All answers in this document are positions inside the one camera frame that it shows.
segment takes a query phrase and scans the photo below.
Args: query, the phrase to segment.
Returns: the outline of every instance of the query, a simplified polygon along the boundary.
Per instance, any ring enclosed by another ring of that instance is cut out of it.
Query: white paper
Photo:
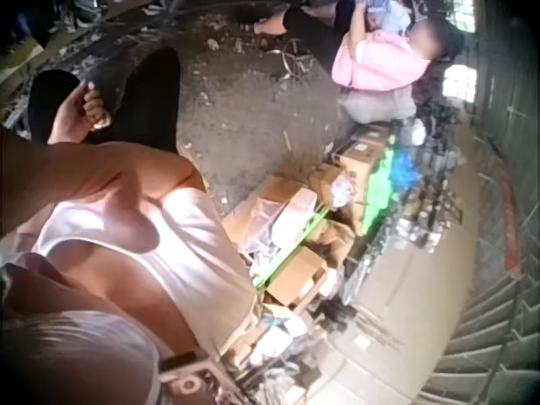
[[[354,148],[356,150],[359,150],[360,152],[364,152],[368,148],[368,145],[365,143],[357,143],[357,145]]]

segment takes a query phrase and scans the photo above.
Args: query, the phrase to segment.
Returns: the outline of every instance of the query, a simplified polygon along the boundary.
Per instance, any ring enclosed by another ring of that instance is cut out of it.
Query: packaging
[[[347,257],[351,247],[353,247],[355,233],[346,224],[327,219],[323,221],[324,228],[313,235],[310,241],[330,246],[330,258],[327,265],[331,268],[339,269]]]
[[[291,253],[267,292],[281,305],[299,314],[318,294],[327,278],[327,264],[311,249],[302,246]],[[301,295],[306,284],[309,290]]]
[[[364,219],[366,205],[363,202],[353,201],[343,207],[342,213],[348,226],[357,236],[362,236],[362,221]]]
[[[364,141],[358,141],[337,156],[338,165],[344,168],[354,185],[354,199],[363,199],[367,177],[375,163],[381,158],[382,150]]]
[[[283,209],[303,186],[298,181],[270,175],[246,200],[224,218],[225,231],[239,247],[239,251],[243,250],[248,240],[259,241],[261,233],[271,226],[273,219],[271,219],[272,215],[268,215],[268,209],[275,207],[276,204],[280,210]],[[266,223],[263,220],[265,215],[267,216]]]
[[[310,187],[317,193],[319,201],[332,211],[348,204],[354,194],[345,169],[327,164],[322,164],[311,173]]]
[[[353,201],[345,206],[342,212],[348,224],[358,236],[362,235],[362,218],[365,211],[368,179],[383,152],[383,148],[378,148],[364,141],[358,141],[335,157],[339,165],[347,171],[354,185]]]
[[[390,138],[390,129],[379,126],[366,126],[353,135],[354,139],[384,149]]]
[[[272,225],[272,243],[281,249],[292,249],[305,224],[313,216],[316,203],[315,192],[300,188]]]

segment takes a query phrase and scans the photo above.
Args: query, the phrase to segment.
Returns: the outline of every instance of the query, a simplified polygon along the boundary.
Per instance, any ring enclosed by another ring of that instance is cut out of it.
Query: metal wall
[[[475,136],[481,181],[476,289],[418,402],[528,403],[540,384],[538,342],[538,59],[519,10],[476,2]],[[516,196],[523,277],[505,271],[505,221],[493,139]]]

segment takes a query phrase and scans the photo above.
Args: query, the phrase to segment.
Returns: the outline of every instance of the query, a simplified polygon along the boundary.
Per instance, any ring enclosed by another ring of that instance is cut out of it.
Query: brown cardboard box
[[[355,233],[346,224],[330,219],[324,222],[326,222],[326,227],[318,235],[314,235],[315,237],[311,240],[317,244],[330,246],[328,266],[338,269],[353,247]]]
[[[346,222],[357,236],[362,236],[362,219],[364,218],[365,204],[352,201],[342,208]]]
[[[330,254],[335,263],[328,263],[333,265],[333,268],[340,268],[343,261],[347,257],[348,253],[353,247],[355,233],[346,224],[340,224],[339,222],[330,222],[330,236],[333,240],[330,242]]]
[[[344,168],[324,163],[310,175],[311,190],[316,192],[319,201],[325,203],[332,211],[337,209],[333,206],[332,188],[340,176],[345,176]]]
[[[357,133],[355,133],[354,138],[373,145],[376,148],[384,149],[388,144],[390,135],[389,128],[380,127],[378,125],[368,125],[362,127]]]
[[[246,242],[250,228],[251,212],[264,201],[285,205],[304,185],[283,177],[270,175],[250,196],[241,202],[223,220],[229,238],[241,248]]]
[[[345,168],[354,185],[353,201],[344,207],[342,212],[358,236],[361,236],[368,178],[373,167],[381,158],[383,150],[372,144],[358,141],[337,156],[337,162]]]
[[[268,285],[267,292],[298,314],[315,298],[326,278],[327,264],[324,259],[302,246],[291,253],[278,276]],[[298,300],[300,292],[310,281],[313,286]]]
[[[369,143],[358,141],[337,157],[337,161],[343,167],[356,186],[365,187],[367,177],[375,163],[381,158],[382,150]]]

